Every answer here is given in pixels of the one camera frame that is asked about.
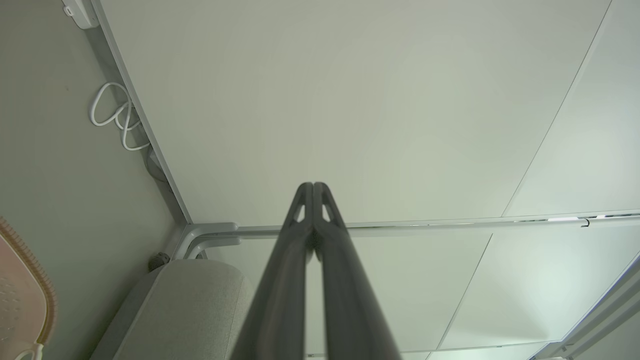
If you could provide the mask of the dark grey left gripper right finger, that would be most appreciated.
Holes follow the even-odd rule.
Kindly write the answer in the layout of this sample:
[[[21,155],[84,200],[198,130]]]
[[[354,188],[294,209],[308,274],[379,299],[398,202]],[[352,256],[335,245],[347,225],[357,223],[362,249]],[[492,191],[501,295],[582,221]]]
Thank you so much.
[[[313,185],[327,360],[402,360],[329,186]]]

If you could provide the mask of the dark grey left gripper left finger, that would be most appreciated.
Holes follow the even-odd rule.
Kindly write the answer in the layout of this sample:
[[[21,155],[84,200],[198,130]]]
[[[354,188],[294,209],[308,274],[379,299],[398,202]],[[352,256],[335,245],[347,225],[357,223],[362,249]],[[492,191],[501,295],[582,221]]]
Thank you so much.
[[[231,360],[303,360],[313,183],[302,183],[279,231]]]

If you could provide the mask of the grey fabric sofa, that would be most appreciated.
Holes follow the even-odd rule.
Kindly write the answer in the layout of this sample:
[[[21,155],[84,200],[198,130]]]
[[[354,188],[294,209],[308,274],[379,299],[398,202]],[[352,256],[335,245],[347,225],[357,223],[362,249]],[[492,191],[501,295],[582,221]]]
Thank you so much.
[[[90,360],[228,360],[254,287],[217,260],[174,260],[130,290]]]

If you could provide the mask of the grey partition foot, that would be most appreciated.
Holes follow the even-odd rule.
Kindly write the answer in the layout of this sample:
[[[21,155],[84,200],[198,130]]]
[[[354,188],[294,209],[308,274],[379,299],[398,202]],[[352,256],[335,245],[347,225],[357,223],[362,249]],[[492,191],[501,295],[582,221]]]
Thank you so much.
[[[192,241],[194,241],[194,239],[198,237],[238,237],[238,235],[234,235],[236,230],[238,230],[238,224],[234,222],[186,225],[185,229],[182,231],[182,235],[178,241],[178,244],[170,257],[170,260],[189,260],[185,259],[185,255]]]
[[[240,243],[242,238],[238,236],[201,235],[191,242],[184,258],[208,260],[208,249],[238,246]]]

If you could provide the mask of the black caster wheel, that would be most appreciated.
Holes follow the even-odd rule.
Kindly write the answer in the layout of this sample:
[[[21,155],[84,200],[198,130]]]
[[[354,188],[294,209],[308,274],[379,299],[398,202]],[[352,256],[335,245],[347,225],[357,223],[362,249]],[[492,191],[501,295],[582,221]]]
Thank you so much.
[[[170,262],[170,256],[167,255],[167,253],[160,251],[149,258],[147,262],[148,272],[153,272],[156,269],[168,264],[169,262]]]

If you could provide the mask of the large white partition panel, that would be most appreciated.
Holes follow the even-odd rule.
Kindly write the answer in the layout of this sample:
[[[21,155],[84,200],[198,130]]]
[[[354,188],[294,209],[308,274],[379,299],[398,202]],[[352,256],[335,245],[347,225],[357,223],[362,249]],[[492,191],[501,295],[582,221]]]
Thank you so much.
[[[187,221],[640,211],[640,0],[96,0]]]

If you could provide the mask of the beige perforated laundry basket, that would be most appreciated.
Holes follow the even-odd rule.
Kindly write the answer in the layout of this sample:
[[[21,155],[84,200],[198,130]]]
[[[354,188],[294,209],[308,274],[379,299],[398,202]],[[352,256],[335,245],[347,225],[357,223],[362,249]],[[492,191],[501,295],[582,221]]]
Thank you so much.
[[[57,315],[44,268],[0,216],[0,360],[42,360]]]

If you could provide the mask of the white plastic adapter box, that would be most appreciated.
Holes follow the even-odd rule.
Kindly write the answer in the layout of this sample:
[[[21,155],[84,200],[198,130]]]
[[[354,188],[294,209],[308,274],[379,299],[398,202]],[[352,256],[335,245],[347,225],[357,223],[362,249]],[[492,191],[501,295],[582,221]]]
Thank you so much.
[[[82,30],[100,26],[92,0],[61,0],[62,11]]]

